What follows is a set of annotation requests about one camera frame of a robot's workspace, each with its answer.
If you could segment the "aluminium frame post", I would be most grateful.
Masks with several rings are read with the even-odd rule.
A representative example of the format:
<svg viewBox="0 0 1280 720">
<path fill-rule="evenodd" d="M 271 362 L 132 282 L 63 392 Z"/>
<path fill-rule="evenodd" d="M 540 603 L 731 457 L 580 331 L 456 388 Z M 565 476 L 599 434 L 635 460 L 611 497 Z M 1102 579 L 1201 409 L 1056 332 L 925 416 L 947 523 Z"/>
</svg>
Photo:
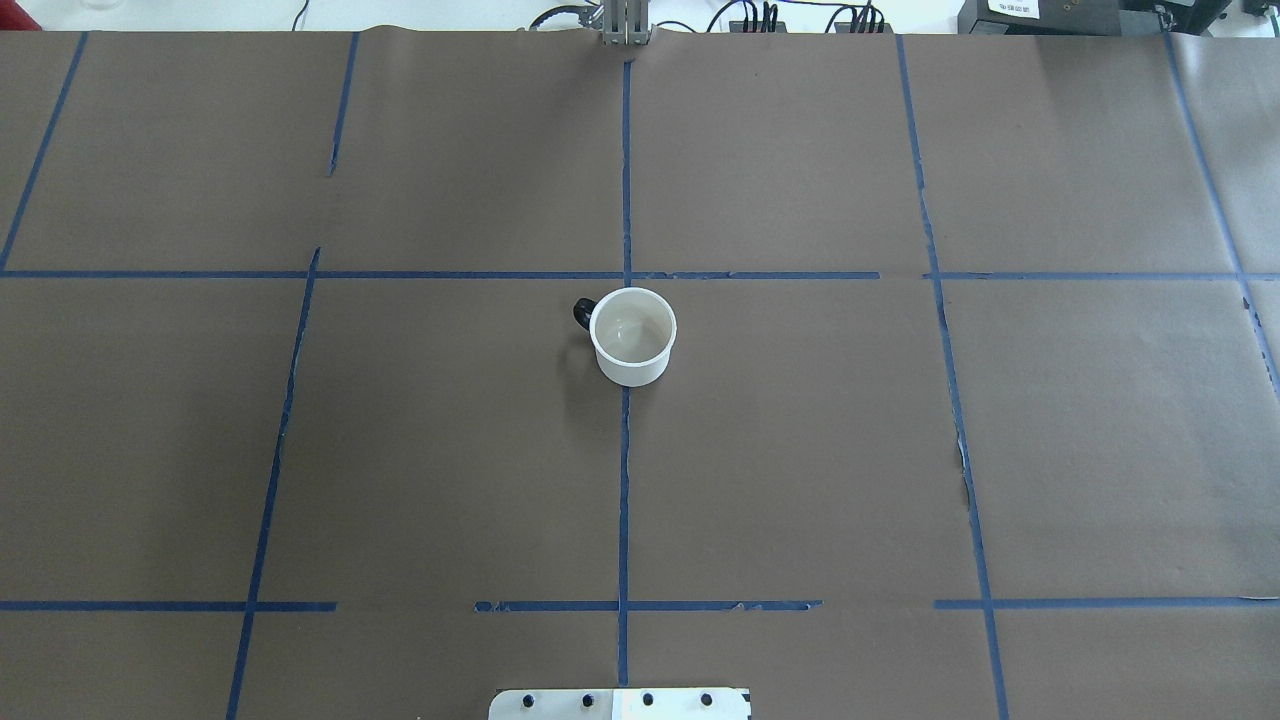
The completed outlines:
<svg viewBox="0 0 1280 720">
<path fill-rule="evenodd" d="M 599 1 L 599 24 L 605 45 L 648 45 L 652 38 L 648 0 Z"/>
</svg>

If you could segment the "white mug black handle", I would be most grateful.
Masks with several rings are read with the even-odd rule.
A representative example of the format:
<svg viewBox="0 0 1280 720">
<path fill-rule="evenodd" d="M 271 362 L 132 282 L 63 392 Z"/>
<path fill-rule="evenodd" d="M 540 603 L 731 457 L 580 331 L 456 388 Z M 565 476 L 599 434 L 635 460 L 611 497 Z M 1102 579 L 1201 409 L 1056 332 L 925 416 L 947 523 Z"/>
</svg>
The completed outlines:
<svg viewBox="0 0 1280 720">
<path fill-rule="evenodd" d="M 602 373 L 616 384 L 649 386 L 669 365 L 678 323 L 657 292 L 625 287 L 600 300 L 579 299 L 572 315 L 588 332 Z"/>
</svg>

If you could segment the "brown paper table cover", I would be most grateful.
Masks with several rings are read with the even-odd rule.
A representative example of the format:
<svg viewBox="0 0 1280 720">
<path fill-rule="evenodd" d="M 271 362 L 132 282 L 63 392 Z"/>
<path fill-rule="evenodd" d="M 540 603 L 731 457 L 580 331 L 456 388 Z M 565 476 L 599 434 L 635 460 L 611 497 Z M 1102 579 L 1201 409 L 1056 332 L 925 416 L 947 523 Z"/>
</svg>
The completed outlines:
<svg viewBox="0 0 1280 720">
<path fill-rule="evenodd" d="M 3 35 L 5 719 L 663 685 L 1277 716 L 1276 40 Z"/>
</svg>

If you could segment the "black computer box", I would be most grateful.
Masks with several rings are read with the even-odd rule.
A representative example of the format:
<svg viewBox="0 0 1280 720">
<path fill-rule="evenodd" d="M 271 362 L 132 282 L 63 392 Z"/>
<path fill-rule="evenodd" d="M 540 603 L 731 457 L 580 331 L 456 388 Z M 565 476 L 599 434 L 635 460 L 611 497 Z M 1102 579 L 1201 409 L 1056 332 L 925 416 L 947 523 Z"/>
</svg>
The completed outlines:
<svg viewBox="0 0 1280 720">
<path fill-rule="evenodd" d="M 957 35 L 1120 36 L 1120 1 L 964 1 Z"/>
</svg>

